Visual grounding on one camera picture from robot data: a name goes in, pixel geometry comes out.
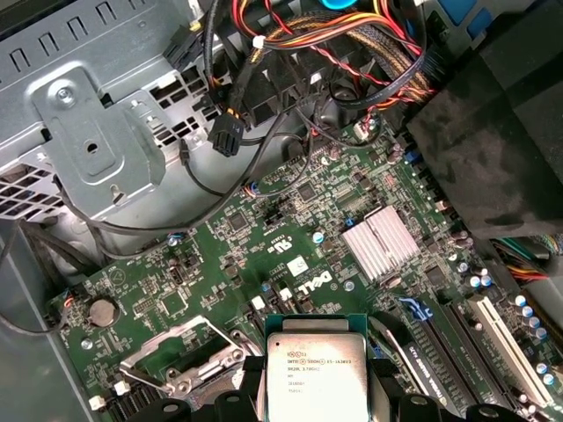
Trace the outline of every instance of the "black power connector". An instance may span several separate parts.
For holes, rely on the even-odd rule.
[[[192,31],[181,25],[172,36],[164,56],[173,68],[182,72],[202,51],[201,30]]]
[[[213,149],[224,156],[235,156],[245,132],[245,123],[237,116],[227,112],[215,119],[209,134]]]

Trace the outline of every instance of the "silver heatsink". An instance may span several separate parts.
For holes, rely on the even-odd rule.
[[[393,206],[377,211],[342,236],[370,280],[404,264],[420,251]]]

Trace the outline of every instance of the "green circuit board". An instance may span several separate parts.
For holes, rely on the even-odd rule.
[[[471,249],[456,247],[450,234],[457,223],[443,212],[447,204],[435,202],[419,171],[404,160],[388,163],[392,137],[387,127],[382,131],[380,141],[372,149],[343,151],[330,145],[318,149],[305,177],[290,193],[256,199],[240,192],[221,212],[177,245],[143,258],[116,262],[90,277],[77,290],[76,300],[69,308],[68,324],[62,331],[62,341],[85,394],[108,397],[122,360],[147,340],[197,315],[204,315],[225,331],[239,329],[262,345],[264,339],[253,324],[256,321],[249,320],[246,313],[249,302],[265,289],[287,287],[300,312],[393,312],[412,331],[456,407],[463,410],[463,395],[457,390],[456,380],[448,376],[442,357],[434,353],[434,343],[421,327],[425,323],[413,319],[410,310],[398,300],[417,298],[434,311],[435,328],[453,345],[452,352],[469,374],[469,383],[478,395],[483,401],[496,403],[486,380],[472,371],[471,357],[466,355],[464,345],[441,311],[446,296],[452,306],[470,312],[465,298],[474,288],[464,283],[457,265],[461,261],[481,261]],[[345,129],[344,135],[352,140],[352,127]],[[296,176],[304,161],[304,157],[299,157],[285,163],[263,178],[260,188],[267,192],[283,186]],[[348,226],[387,206],[396,209],[420,253],[381,280],[371,282],[341,235]],[[178,263],[189,269],[171,271]],[[301,265],[301,270],[297,272],[295,265]],[[442,277],[430,278],[429,270],[436,268]],[[315,278],[323,282],[312,285]],[[519,330],[519,316],[506,303],[506,294],[497,290],[499,312],[509,327]],[[60,309],[68,297],[69,294],[56,297],[49,303],[50,308]],[[91,301],[100,297],[110,298],[120,310],[117,321],[105,329],[94,327],[87,320]],[[265,309],[256,319],[260,320],[268,311],[278,310]],[[85,338],[93,342],[89,350],[81,347]],[[207,332],[171,341],[165,350],[144,362],[143,369],[164,379],[167,368],[208,341]],[[494,350],[482,334],[479,341],[484,349]],[[546,363],[560,361],[549,339],[540,342],[527,336],[526,347],[534,359]],[[516,384],[500,359],[496,359],[495,365],[510,385]],[[550,391],[557,397],[559,407],[559,396],[563,395],[560,383],[556,382]],[[108,413],[99,416],[105,421],[114,420]]]

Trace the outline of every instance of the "motherboard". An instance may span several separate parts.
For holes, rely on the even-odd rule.
[[[352,125],[342,139],[360,142],[365,130]],[[245,189],[164,249],[49,303],[52,317],[66,309],[62,341],[100,420],[127,420],[171,384],[196,409],[236,388],[244,357],[264,353],[268,314],[367,315],[369,354],[454,414],[490,403],[563,418],[561,356],[533,309],[493,280],[420,155],[384,122],[371,130],[368,149],[315,150],[292,191]],[[305,161],[258,192],[285,186]]]

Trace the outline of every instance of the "metal bracket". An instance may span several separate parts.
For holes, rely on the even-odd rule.
[[[52,137],[42,148],[72,202],[91,218],[152,191],[165,175],[165,157],[147,127],[155,120],[148,110],[158,107],[138,96],[105,108],[81,68],[31,96]]]
[[[200,367],[191,367],[184,373],[170,368],[166,371],[166,382],[161,382],[157,378],[134,368],[139,361],[156,352],[167,339],[180,337],[199,325],[208,326],[229,343],[223,350],[212,355],[207,363]],[[134,380],[163,391],[169,397],[185,398],[192,390],[199,388],[215,375],[240,364],[247,356],[257,353],[260,353],[260,350],[257,350],[256,346],[241,331],[233,331],[229,336],[215,327],[207,318],[196,316],[185,324],[172,327],[169,331],[163,332],[144,343],[138,352],[121,362],[120,371]]]

